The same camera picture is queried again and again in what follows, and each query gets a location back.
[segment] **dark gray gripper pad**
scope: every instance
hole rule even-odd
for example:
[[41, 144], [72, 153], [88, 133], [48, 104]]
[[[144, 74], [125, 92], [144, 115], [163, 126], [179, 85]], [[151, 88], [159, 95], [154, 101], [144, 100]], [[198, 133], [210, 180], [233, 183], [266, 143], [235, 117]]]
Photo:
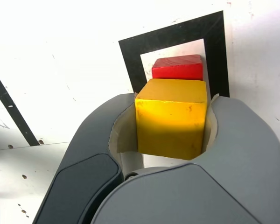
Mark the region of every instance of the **dark gray gripper pad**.
[[[56, 176], [46, 198], [38, 224], [83, 223], [92, 217], [100, 202], [122, 182], [118, 166], [107, 154], [98, 154], [72, 165]], [[108, 182], [108, 189], [99, 192]]]
[[89, 223], [103, 199], [124, 179], [109, 153], [117, 117], [134, 102], [118, 95], [92, 112], [78, 128], [34, 219], [34, 224]]
[[91, 224], [256, 224], [200, 166], [187, 164], [121, 184]]

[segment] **yellow cube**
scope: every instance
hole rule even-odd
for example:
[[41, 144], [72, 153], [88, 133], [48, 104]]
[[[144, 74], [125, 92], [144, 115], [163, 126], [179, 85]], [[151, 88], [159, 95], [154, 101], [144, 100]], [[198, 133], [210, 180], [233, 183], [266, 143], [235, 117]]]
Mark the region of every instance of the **yellow cube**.
[[201, 153], [206, 83], [151, 79], [135, 100], [138, 151], [191, 160]]

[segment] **red wooden block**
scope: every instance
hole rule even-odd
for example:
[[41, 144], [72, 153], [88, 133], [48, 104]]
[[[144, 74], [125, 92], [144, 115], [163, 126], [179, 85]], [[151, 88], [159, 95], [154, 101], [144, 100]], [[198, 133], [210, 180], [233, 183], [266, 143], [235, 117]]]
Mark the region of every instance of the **red wooden block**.
[[203, 80], [200, 55], [159, 58], [152, 68], [153, 78]]

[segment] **white surface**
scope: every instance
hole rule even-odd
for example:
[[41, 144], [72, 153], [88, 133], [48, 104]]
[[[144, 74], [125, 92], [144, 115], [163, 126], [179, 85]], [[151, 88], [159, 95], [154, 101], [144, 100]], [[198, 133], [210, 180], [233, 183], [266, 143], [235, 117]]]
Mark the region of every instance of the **white surface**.
[[0, 150], [0, 224], [32, 223], [67, 147], [63, 143]]

